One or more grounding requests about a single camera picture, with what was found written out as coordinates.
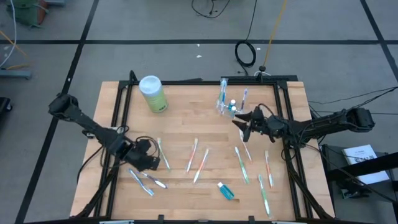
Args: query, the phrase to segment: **wooden tabletop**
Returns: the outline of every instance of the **wooden tabletop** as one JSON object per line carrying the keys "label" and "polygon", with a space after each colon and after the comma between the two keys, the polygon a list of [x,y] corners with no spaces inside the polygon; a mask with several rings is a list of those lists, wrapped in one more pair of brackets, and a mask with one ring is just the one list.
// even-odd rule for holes
{"label": "wooden tabletop", "polygon": [[[289,82],[289,96],[294,118],[298,121],[310,119],[307,97],[302,82]],[[103,82],[96,106],[94,120],[102,126],[111,124],[114,101],[118,83]],[[277,114],[275,97],[271,86],[228,86],[227,99],[239,100],[243,90],[248,87],[245,110],[248,112],[259,103],[264,103]],[[162,189],[149,179],[142,178],[155,195],[151,197],[143,191],[127,172],[130,165],[123,165],[119,171],[118,184],[114,198],[113,219],[153,220],[159,214],[166,220],[247,220],[254,215],[256,220],[295,220],[290,194],[286,164],[280,157],[282,143],[277,139],[271,143],[267,136],[252,133],[246,143],[253,163],[249,162],[239,138],[238,128],[231,118],[220,116],[215,110],[215,101],[220,92],[219,86],[164,86],[169,107],[160,114],[150,112],[138,86],[133,87],[127,125],[130,130],[126,136],[135,139],[148,135],[162,138],[162,149],[169,161],[171,171],[160,162],[157,171],[147,173],[167,184]],[[280,91],[284,106],[283,93]],[[121,103],[119,121],[123,111]],[[198,138],[198,148],[186,174],[192,144]],[[317,142],[310,143],[317,147]],[[99,148],[97,140],[88,140],[85,160]],[[238,157],[234,151],[237,146],[244,161],[250,183],[243,182]],[[193,177],[197,171],[205,150],[209,149],[208,160],[196,184]],[[267,179],[264,151],[269,151],[270,166],[274,178],[274,187],[270,188]],[[333,207],[323,171],[321,156],[310,148],[301,149],[303,166],[308,189],[319,204],[334,216]],[[98,189],[102,167],[100,157],[92,160],[80,175],[72,205],[71,215],[76,215],[88,203]],[[262,174],[272,217],[266,214],[258,175]],[[217,183],[226,184],[235,194],[228,201],[221,194]],[[301,214],[305,216],[302,194],[297,188]],[[104,195],[104,204],[108,193]]]}

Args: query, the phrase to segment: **container with green label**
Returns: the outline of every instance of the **container with green label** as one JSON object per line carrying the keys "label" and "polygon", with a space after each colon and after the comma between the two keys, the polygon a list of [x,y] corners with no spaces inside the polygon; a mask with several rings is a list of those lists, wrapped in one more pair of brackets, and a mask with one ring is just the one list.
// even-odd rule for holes
{"label": "container with green label", "polygon": [[160,113],[166,110],[168,104],[159,78],[154,75],[144,77],[139,82],[139,89],[152,112]]}

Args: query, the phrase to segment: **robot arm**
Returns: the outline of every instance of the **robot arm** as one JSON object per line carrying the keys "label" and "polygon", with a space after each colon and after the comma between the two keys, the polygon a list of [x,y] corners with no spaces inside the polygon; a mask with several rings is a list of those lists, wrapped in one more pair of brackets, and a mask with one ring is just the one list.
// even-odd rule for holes
{"label": "robot arm", "polygon": [[364,108],[351,108],[341,110],[328,116],[322,116],[308,121],[290,121],[279,116],[264,117],[260,105],[247,114],[237,114],[235,117],[246,121],[243,123],[232,122],[244,133],[243,141],[247,142],[251,132],[258,132],[269,136],[271,142],[274,138],[285,137],[291,145],[305,145],[311,138],[340,131],[368,132],[374,127],[374,121],[369,110]]}
{"label": "robot arm", "polygon": [[145,169],[156,170],[159,165],[159,157],[149,156],[150,148],[148,139],[132,141],[118,133],[116,130],[104,128],[81,112],[78,101],[74,96],[58,94],[57,98],[49,105],[49,113],[55,118],[63,121],[79,124],[90,133],[94,134],[99,143],[115,157],[126,161],[137,168],[138,171]]}

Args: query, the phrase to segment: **white cap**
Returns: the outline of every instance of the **white cap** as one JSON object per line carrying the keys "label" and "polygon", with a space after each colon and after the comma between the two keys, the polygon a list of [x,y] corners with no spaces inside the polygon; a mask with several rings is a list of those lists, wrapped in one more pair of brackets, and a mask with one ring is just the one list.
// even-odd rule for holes
{"label": "white cap", "polygon": [[154,75],[148,75],[139,82],[139,89],[146,96],[156,96],[161,88],[162,83]]}

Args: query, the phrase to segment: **black floor line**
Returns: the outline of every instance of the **black floor line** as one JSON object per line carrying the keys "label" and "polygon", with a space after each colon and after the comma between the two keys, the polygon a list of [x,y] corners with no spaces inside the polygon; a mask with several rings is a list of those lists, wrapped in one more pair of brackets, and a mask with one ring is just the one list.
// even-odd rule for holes
{"label": "black floor line", "polygon": [[[94,14],[95,14],[96,8],[98,6],[98,1],[99,0],[94,0],[93,5],[91,7],[90,13],[89,13],[87,21],[86,21],[85,28],[83,29],[83,33],[80,38],[80,43],[76,49],[75,56],[72,60],[72,64],[70,65],[68,75],[65,79],[65,83],[62,88],[62,93],[68,93],[70,83],[72,82],[73,75],[75,74],[75,70],[76,70],[77,64],[80,59],[81,51],[84,46],[84,41],[87,38],[87,34],[90,29],[90,25],[93,22]],[[39,154],[39,158],[37,159],[32,177],[30,178],[26,193],[24,195],[24,199],[22,200],[21,207],[19,208],[19,211],[18,211],[18,214],[16,217],[16,221],[15,221],[16,224],[23,223],[25,220],[25,217],[26,217],[28,209],[29,209],[29,205],[32,201],[32,197],[34,195],[37,183],[40,178],[40,173],[43,169],[45,159],[47,158],[47,154],[49,152],[50,145],[51,145],[52,139],[54,137],[55,130],[57,128],[57,124],[58,124],[58,119],[52,118],[49,130],[47,131],[42,149]]]}
{"label": "black floor line", "polygon": [[[114,45],[143,45],[143,44],[236,44],[240,39],[171,39],[171,40],[85,40],[84,44],[114,44]],[[252,44],[268,44],[269,40],[248,40]],[[388,44],[398,44],[398,40],[387,40]],[[18,44],[81,44],[81,40],[18,40]],[[297,45],[372,45],[380,44],[379,40],[273,40],[272,44]]]}
{"label": "black floor line", "polygon": [[[86,44],[144,45],[144,44],[236,44],[239,39],[192,40],[87,40]],[[252,44],[268,44],[269,40],[248,40]],[[272,44],[298,45],[369,45],[378,40],[273,40]]]}
{"label": "black floor line", "polygon": [[373,31],[376,34],[378,41],[380,41],[381,49],[383,50],[384,55],[387,58],[387,61],[391,67],[391,70],[392,70],[394,76],[396,77],[396,80],[398,81],[398,67],[397,67],[396,61],[394,60],[393,56],[391,55],[390,50],[388,49],[387,42],[384,40],[383,35],[381,34],[380,29],[377,26],[377,23],[374,20],[372,12],[371,12],[368,4],[366,3],[366,1],[361,0],[361,4],[362,4],[363,9],[365,10],[365,13],[366,13],[368,19],[369,19],[369,22],[372,25]]}

